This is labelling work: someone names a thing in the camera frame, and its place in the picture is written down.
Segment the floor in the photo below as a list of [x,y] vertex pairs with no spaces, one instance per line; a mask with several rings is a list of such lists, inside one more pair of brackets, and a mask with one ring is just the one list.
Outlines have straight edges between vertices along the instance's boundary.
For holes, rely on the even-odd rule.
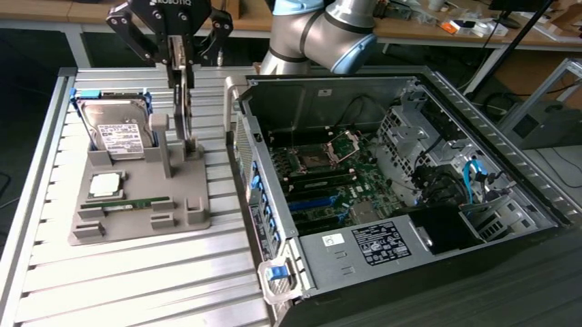
[[[90,59],[95,67],[141,67],[145,62],[111,33],[86,35]],[[225,65],[251,65],[261,61],[269,49],[269,40],[231,38],[225,49]],[[368,65],[429,65],[450,79],[464,84],[476,73],[484,52],[473,48],[434,46],[390,46],[382,54],[382,45]],[[30,161],[34,156],[45,113],[50,103],[61,67],[75,66],[65,35],[57,31],[21,31],[0,29],[0,140],[9,146],[0,149],[0,246],[10,231],[18,202],[3,207],[22,193]],[[493,80],[482,93],[505,91]],[[6,192],[2,188],[10,176]]]

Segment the black monitor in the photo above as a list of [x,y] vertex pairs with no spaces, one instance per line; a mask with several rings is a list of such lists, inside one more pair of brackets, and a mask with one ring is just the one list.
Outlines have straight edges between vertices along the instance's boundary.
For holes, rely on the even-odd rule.
[[500,10],[504,14],[496,21],[509,29],[518,29],[521,24],[510,18],[512,12],[537,12],[544,6],[544,0],[492,0],[490,10]]

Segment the blue pcie slot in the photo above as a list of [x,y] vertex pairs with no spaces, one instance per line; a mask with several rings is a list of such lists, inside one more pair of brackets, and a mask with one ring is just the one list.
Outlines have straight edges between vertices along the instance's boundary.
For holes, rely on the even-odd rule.
[[292,202],[292,203],[289,203],[290,211],[300,211],[300,210],[332,206],[332,205],[334,205],[337,199],[338,199],[338,196],[330,196],[330,197],[314,199],[310,201]]

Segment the gray 3d-printed tray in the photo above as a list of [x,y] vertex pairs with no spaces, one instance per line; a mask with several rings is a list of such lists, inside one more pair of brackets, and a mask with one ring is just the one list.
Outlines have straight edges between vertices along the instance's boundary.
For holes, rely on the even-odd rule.
[[[146,151],[146,159],[114,162],[107,151],[89,151],[69,237],[71,245],[127,240],[210,227],[203,150],[199,151],[199,157],[187,157],[183,143],[169,146],[173,166],[173,178],[169,179],[165,178],[161,148]],[[123,200],[166,197],[170,200],[158,200],[151,202],[151,207],[126,211],[106,212],[101,207],[82,208],[83,204],[110,202],[87,201],[93,176],[107,172],[122,172],[125,175]]]

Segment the aluminum extrusion table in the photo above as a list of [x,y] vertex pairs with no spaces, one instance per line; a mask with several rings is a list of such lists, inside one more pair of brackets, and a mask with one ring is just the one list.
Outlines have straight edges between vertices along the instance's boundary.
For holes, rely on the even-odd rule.
[[147,87],[155,112],[169,114],[173,91],[155,68],[85,69],[77,76],[62,70],[0,265],[2,327],[270,325],[225,142],[225,78],[237,74],[253,68],[195,73],[193,126],[206,148],[211,228],[71,247],[89,137],[70,88]]

